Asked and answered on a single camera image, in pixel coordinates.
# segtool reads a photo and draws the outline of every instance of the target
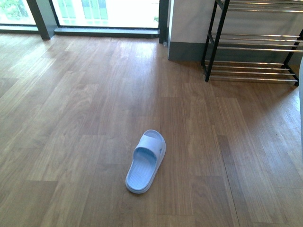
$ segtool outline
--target metal shoe rack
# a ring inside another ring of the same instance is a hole
[[[217,32],[212,33],[217,6],[222,10]],[[222,33],[227,11],[264,13],[303,13],[303,0],[215,0],[206,45],[201,60],[205,81],[212,78],[294,82],[299,78],[288,65],[295,52],[303,52],[303,30],[299,35],[251,35]],[[209,42],[213,46],[209,61],[205,60]],[[288,53],[283,63],[215,61],[218,49],[271,51]]]

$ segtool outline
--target chrome rod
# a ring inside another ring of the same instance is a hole
[[[225,38],[220,37],[221,40],[245,40],[245,41],[268,41],[268,42],[292,42],[302,43],[303,40],[290,40],[290,39],[246,39],[246,38]]]
[[[299,38],[298,35],[256,35],[256,34],[230,34],[230,33],[221,33],[221,35],[229,35],[229,36],[262,36],[262,37],[288,37],[288,38]]]
[[[225,50],[249,50],[249,51],[275,51],[275,52],[303,52],[303,50],[282,50],[282,49],[262,49],[262,48],[244,48],[244,47],[227,47],[218,46],[218,49]]]
[[[276,72],[244,72],[244,71],[226,71],[226,70],[212,70],[212,72],[224,72],[224,73],[239,73],[239,74],[262,74],[262,75],[284,75],[292,76],[294,73],[276,73]]]
[[[289,9],[302,9],[302,5],[289,5],[289,6],[283,6],[281,5],[243,5],[243,4],[229,4],[229,7],[231,8],[260,8],[260,9],[269,9],[269,10],[274,10],[276,8],[281,8],[282,10],[289,10]]]
[[[285,0],[285,1],[272,1],[272,0],[252,0],[252,1],[245,1],[245,0],[232,0],[230,3],[234,2],[243,2],[243,3],[274,3],[274,4],[301,4],[303,0]]]
[[[264,6],[264,7],[272,7],[272,6],[279,6],[279,7],[295,7],[295,6],[302,6],[302,3],[273,3],[273,2],[230,2],[229,6]]]
[[[241,63],[241,64],[257,64],[257,65],[283,65],[283,63],[268,63],[268,62],[247,62],[247,61],[214,61],[214,63]]]
[[[211,78],[298,82],[296,79],[268,79],[268,78],[224,77],[224,76],[211,76]]]
[[[267,12],[267,13],[303,13],[303,10],[283,10],[283,9],[239,9],[229,8],[232,12]]]
[[[299,45],[286,45],[286,44],[248,44],[248,43],[220,43],[229,45],[254,45],[254,46],[287,46],[287,47],[303,47]]]
[[[227,66],[227,65],[213,65],[213,68],[230,68],[230,69],[252,69],[252,70],[288,70],[281,68],[262,68],[262,67],[241,67],[241,66]]]

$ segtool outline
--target slipper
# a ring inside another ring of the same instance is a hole
[[[147,130],[141,137],[133,154],[133,162],[126,176],[128,190],[141,194],[146,192],[164,158],[166,144],[155,130]]]

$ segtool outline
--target slipper strap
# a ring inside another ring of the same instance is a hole
[[[163,148],[163,142],[153,137],[143,135],[135,150],[138,148],[150,150],[156,156],[157,160],[159,160],[160,150]]]

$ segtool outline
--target window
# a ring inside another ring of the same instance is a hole
[[[0,0],[0,23],[35,25],[26,0]]]
[[[159,26],[159,0],[53,0],[53,5],[61,26]]]

